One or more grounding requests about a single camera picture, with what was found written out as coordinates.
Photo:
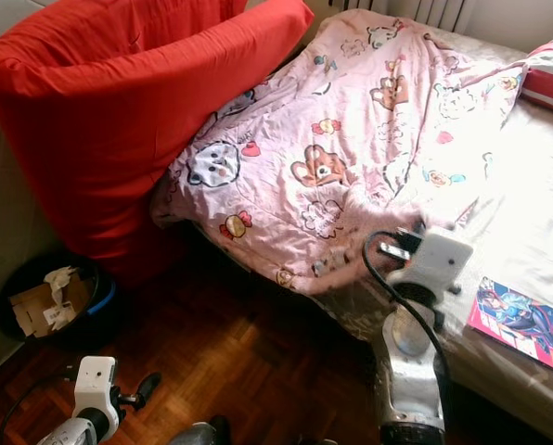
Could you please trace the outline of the pink cartoon print quilt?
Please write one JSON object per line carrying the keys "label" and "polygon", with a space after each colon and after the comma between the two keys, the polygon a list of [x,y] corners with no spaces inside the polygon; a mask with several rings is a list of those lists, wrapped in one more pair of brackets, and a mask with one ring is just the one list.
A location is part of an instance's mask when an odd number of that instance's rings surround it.
{"label": "pink cartoon print quilt", "polygon": [[476,60],[430,27],[370,11],[323,22],[284,68],[209,115],[159,183],[156,224],[199,224],[301,294],[366,275],[377,230],[455,223],[526,64]]}

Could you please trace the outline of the colourful comic book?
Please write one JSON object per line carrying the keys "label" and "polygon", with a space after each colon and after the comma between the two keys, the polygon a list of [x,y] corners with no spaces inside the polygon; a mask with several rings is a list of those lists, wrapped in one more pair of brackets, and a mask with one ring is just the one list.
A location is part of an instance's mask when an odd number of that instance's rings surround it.
{"label": "colourful comic book", "polygon": [[482,278],[468,327],[553,370],[553,308]]}

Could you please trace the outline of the silver robot left leg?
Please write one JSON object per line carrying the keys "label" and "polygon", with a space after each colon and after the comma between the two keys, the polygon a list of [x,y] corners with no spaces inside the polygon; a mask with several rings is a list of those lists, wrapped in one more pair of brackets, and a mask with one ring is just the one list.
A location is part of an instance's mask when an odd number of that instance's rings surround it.
{"label": "silver robot left leg", "polygon": [[231,445],[229,421],[215,415],[209,421],[197,421],[191,428],[171,437],[167,445]]}

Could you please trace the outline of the black round trash bin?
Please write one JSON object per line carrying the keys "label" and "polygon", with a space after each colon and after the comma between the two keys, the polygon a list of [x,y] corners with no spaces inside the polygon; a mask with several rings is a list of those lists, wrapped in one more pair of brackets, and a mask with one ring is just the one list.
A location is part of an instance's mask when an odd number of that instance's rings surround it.
{"label": "black round trash bin", "polygon": [[34,256],[9,276],[0,291],[2,334],[31,342],[30,336],[15,322],[12,298],[22,291],[30,291],[33,285],[42,284],[46,273],[64,266],[76,267],[81,278],[89,281],[87,287],[93,301],[68,326],[46,336],[44,343],[68,350],[97,350],[111,342],[123,324],[124,299],[119,296],[119,286],[106,268],[68,250]]}

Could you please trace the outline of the brown cardboard piece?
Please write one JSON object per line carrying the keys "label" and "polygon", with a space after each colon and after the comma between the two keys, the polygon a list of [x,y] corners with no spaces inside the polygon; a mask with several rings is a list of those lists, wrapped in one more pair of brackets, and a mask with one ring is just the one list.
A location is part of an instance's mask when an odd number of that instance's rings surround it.
{"label": "brown cardboard piece", "polygon": [[93,281],[70,281],[58,289],[41,284],[10,298],[17,326],[26,337],[44,338],[76,323],[93,299]]}

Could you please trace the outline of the white crumpled paper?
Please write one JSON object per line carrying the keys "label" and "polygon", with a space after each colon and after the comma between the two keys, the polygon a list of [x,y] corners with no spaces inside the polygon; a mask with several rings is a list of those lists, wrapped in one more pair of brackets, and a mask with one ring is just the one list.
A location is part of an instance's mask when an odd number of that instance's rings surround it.
{"label": "white crumpled paper", "polygon": [[55,271],[48,272],[44,276],[43,281],[50,287],[51,298],[55,302],[61,302],[64,293],[63,289],[69,285],[72,277],[80,271],[73,266],[65,266],[58,268]]}

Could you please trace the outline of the bed with beige floral sheet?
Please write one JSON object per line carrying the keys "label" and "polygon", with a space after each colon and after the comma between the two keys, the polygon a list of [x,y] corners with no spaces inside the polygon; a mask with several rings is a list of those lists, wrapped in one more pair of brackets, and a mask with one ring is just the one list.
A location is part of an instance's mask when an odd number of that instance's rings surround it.
{"label": "bed with beige floral sheet", "polygon": [[[525,57],[514,48],[409,24],[476,62],[517,62]],[[458,231],[475,245],[472,263],[460,278],[481,278],[489,273],[493,275],[490,278],[522,286],[526,294],[553,304],[553,111],[539,105],[517,106],[506,126],[503,137],[510,141],[500,144],[506,148],[490,152],[496,160],[490,166],[488,189],[458,224]],[[163,179],[159,184],[150,204],[154,222],[209,221],[188,216],[195,215],[201,204],[162,196],[170,194],[176,179]],[[306,296],[349,335],[370,340],[377,334],[377,318],[386,315],[391,304],[377,287],[365,278]],[[536,361],[493,345],[487,336],[463,337],[459,332],[463,330],[446,324],[442,338],[447,357],[456,359],[452,364],[457,369],[457,383],[553,440],[553,370],[543,370]]]}

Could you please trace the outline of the red white blue striped pillow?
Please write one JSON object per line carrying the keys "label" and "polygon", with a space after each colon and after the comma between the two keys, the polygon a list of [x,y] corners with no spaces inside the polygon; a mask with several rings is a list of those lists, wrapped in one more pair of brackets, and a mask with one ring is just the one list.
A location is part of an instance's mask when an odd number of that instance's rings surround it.
{"label": "red white blue striped pillow", "polygon": [[553,110],[553,41],[536,47],[525,59],[527,73],[522,96]]}

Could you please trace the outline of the red folded futon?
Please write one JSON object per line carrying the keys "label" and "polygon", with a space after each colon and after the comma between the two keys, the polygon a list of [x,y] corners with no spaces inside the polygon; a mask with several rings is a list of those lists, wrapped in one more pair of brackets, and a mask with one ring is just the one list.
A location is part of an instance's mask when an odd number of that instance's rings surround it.
{"label": "red folded futon", "polygon": [[57,0],[0,37],[0,128],[53,230],[133,288],[183,247],[149,196],[309,30],[303,0]]}

